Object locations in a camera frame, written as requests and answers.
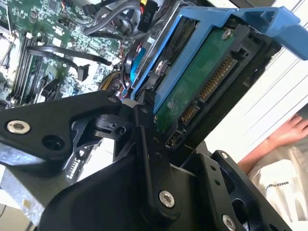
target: green circuit board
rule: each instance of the green circuit board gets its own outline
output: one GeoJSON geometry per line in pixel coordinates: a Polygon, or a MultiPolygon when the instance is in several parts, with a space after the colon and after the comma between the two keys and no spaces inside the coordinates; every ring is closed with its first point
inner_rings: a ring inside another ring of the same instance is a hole
{"type": "MultiPolygon", "coordinates": [[[[7,0],[3,1],[10,10],[13,29],[18,30],[20,43],[26,32],[40,39],[44,45],[54,45],[75,51],[99,55],[113,63],[119,63],[120,42],[115,39],[91,38],[83,34],[83,27],[69,21],[59,0],[7,0]]],[[[90,18],[83,14],[81,8],[73,6],[70,15],[80,23],[87,23],[90,18]]],[[[0,7],[0,20],[7,22],[6,9],[0,7]]],[[[125,51],[129,43],[122,44],[125,51]]],[[[57,61],[44,58],[40,77],[46,71],[55,73],[55,78],[61,81],[62,97],[95,91],[102,79],[107,76],[112,67],[99,63],[90,64],[89,77],[84,82],[77,81],[77,73],[70,67],[57,61]]],[[[8,79],[13,80],[14,73],[8,79]]]]}
{"type": "Polygon", "coordinates": [[[235,39],[235,35],[232,35],[227,40],[222,40],[221,37],[224,31],[225,29],[220,28],[215,28],[211,31],[157,111],[155,125],[158,131],[162,133],[167,132],[172,123],[182,115],[187,105],[200,91],[200,86],[204,85],[204,82],[211,78],[211,71],[235,39]]]}

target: black metal arm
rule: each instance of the black metal arm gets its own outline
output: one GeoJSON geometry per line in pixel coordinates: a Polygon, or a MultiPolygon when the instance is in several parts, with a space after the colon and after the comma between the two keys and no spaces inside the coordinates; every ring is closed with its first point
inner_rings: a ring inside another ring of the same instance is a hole
{"type": "Polygon", "coordinates": [[[99,91],[2,111],[0,121],[0,161],[32,175],[53,176],[71,153],[115,140],[114,162],[48,202],[39,231],[290,231],[223,151],[171,165],[176,152],[155,131],[149,106],[99,91]]]}

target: screw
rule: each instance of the screw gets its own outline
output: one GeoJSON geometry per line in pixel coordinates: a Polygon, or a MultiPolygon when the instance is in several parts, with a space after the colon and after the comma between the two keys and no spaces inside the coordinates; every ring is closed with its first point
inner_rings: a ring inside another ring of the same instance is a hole
{"type": "Polygon", "coordinates": [[[222,154],[222,157],[223,157],[224,159],[228,159],[227,154],[225,154],[225,153],[223,153],[223,152],[221,152],[221,154],[222,154]]]}
{"type": "Polygon", "coordinates": [[[228,215],[222,215],[222,221],[230,231],[235,231],[235,223],[228,215]]]}
{"type": "Polygon", "coordinates": [[[228,39],[232,35],[231,29],[227,29],[221,36],[222,40],[228,39]]]}
{"type": "Polygon", "coordinates": [[[7,130],[14,134],[24,135],[30,131],[30,125],[25,121],[12,120],[6,126],[7,130]]]}
{"type": "Polygon", "coordinates": [[[168,208],[172,208],[175,203],[172,194],[168,191],[161,191],[159,193],[159,200],[164,206],[168,208]]]}
{"type": "Polygon", "coordinates": [[[163,63],[164,63],[163,60],[160,61],[160,62],[158,63],[157,68],[155,69],[155,74],[156,74],[156,75],[159,74],[159,72],[160,72],[160,70],[161,70],[161,68],[162,68],[162,66],[163,66],[163,63]]]}
{"type": "Polygon", "coordinates": [[[115,99],[115,98],[109,97],[108,99],[109,99],[111,102],[116,103],[116,99],[115,99]]]}

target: screw hole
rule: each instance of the screw hole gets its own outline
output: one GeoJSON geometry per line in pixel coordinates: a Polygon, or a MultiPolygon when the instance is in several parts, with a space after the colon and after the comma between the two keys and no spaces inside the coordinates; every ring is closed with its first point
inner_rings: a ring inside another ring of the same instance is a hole
{"type": "Polygon", "coordinates": [[[116,99],[115,99],[115,98],[109,97],[108,99],[109,99],[109,101],[111,101],[111,102],[113,102],[113,103],[116,103],[116,99]]]}
{"type": "Polygon", "coordinates": [[[116,130],[115,130],[115,133],[117,135],[123,135],[124,133],[126,132],[126,129],[124,127],[118,127],[116,130]]]}
{"type": "Polygon", "coordinates": [[[159,143],[159,141],[158,141],[158,139],[157,139],[156,137],[153,137],[153,141],[154,141],[155,143],[159,143]]]}
{"type": "Polygon", "coordinates": [[[160,158],[160,159],[163,158],[162,155],[161,155],[159,152],[154,152],[154,155],[155,155],[156,157],[160,158]]]}
{"type": "Polygon", "coordinates": [[[270,226],[269,226],[269,228],[270,228],[270,230],[272,230],[272,231],[278,231],[278,229],[274,226],[274,225],[272,225],[272,224],[269,224],[270,226]]]}
{"type": "Polygon", "coordinates": [[[146,110],[144,107],[142,107],[140,110],[144,113],[148,113],[148,110],[146,110]]]}
{"type": "Polygon", "coordinates": [[[216,185],[218,185],[218,186],[220,185],[220,182],[218,180],[215,179],[214,182],[215,182],[216,185]]]}
{"type": "Polygon", "coordinates": [[[61,137],[55,135],[45,136],[42,140],[42,143],[47,149],[52,151],[59,151],[65,146],[64,140],[61,137]]]}

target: silver screw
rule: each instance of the silver screw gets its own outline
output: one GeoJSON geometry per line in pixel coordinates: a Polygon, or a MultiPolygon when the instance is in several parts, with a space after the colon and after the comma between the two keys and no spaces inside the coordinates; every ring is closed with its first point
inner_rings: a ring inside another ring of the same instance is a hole
{"type": "Polygon", "coordinates": [[[222,221],[230,231],[235,231],[235,223],[228,215],[222,215],[222,221]]]}
{"type": "Polygon", "coordinates": [[[142,107],[140,110],[141,110],[142,112],[144,112],[144,113],[148,113],[148,110],[146,110],[146,109],[143,108],[143,107],[142,107]]]}
{"type": "Polygon", "coordinates": [[[232,34],[231,29],[227,29],[227,30],[223,33],[223,35],[221,36],[222,40],[228,39],[228,38],[231,36],[231,34],[232,34]]]}
{"type": "Polygon", "coordinates": [[[172,208],[175,203],[172,194],[168,191],[161,191],[159,193],[159,200],[164,206],[168,208],[172,208]]]}
{"type": "Polygon", "coordinates": [[[14,134],[24,135],[30,131],[30,125],[25,121],[12,120],[6,126],[7,130],[14,134]]]}
{"type": "Polygon", "coordinates": [[[115,99],[115,98],[109,97],[108,99],[109,99],[111,102],[116,103],[116,99],[115,99]]]}
{"type": "Polygon", "coordinates": [[[222,156],[223,156],[224,159],[228,159],[227,154],[225,154],[225,153],[223,153],[223,152],[221,152],[221,154],[222,154],[222,156]]]}

